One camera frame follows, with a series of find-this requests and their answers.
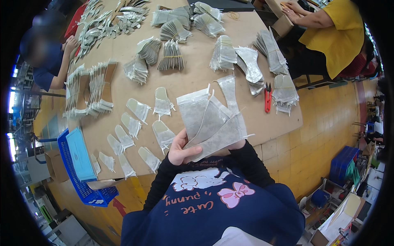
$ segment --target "tiled floor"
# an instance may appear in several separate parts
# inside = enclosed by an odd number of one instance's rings
[[[366,101],[371,101],[377,82],[362,83]],[[356,143],[356,138],[351,135],[358,132],[359,127],[352,123],[359,121],[360,112],[357,89],[353,83],[332,89],[328,86],[302,89],[298,94],[304,125],[255,146],[272,178],[288,185],[297,201],[319,185],[320,177],[328,177],[331,159],[345,145],[353,146]],[[50,122],[55,121],[55,116],[59,132],[67,127],[61,117],[64,105],[64,98],[54,98],[52,102],[51,97],[43,97],[42,109],[34,122],[37,135],[42,135],[43,129],[48,135],[55,132],[50,129],[54,128],[54,123]],[[146,175],[120,183],[117,185],[120,195],[116,197],[116,203],[111,202],[107,208],[83,205],[70,181],[61,184],[51,182],[49,187],[59,206],[67,208],[86,224],[86,230],[97,242],[101,245],[119,245],[122,226],[119,210],[126,213],[141,210],[153,179],[154,175]]]

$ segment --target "blue crate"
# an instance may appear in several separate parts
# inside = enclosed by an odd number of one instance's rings
[[[60,136],[58,137],[58,145],[61,158],[63,159],[64,166],[66,167],[66,171],[70,177],[76,193],[85,205],[108,207],[110,201],[112,201],[115,196],[119,195],[118,189],[116,189],[116,187],[109,187],[94,191],[89,188],[87,183],[82,183],[78,179],[75,173],[74,165],[72,164],[69,145],[66,140],[66,136],[68,135],[68,133],[69,129],[67,128],[63,133],[60,134]],[[93,202],[94,200],[103,200],[103,202],[98,204]]]
[[[345,175],[348,165],[354,159],[354,157],[357,159],[358,153],[358,148],[345,146],[341,152],[339,152],[339,154],[331,161],[329,179],[339,186],[343,186],[346,183]]]

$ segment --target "navy blue shirt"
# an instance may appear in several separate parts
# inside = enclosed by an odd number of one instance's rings
[[[54,76],[59,75],[61,61],[63,59],[62,44],[50,43],[48,45],[46,59],[42,65],[33,68],[34,83],[40,88],[49,91]]]
[[[279,183],[261,188],[233,162],[212,156],[189,164],[192,170],[178,173],[151,211],[126,214],[121,246],[211,246],[229,226],[275,246],[295,245],[305,218],[291,190]],[[175,168],[167,157],[163,165]]]

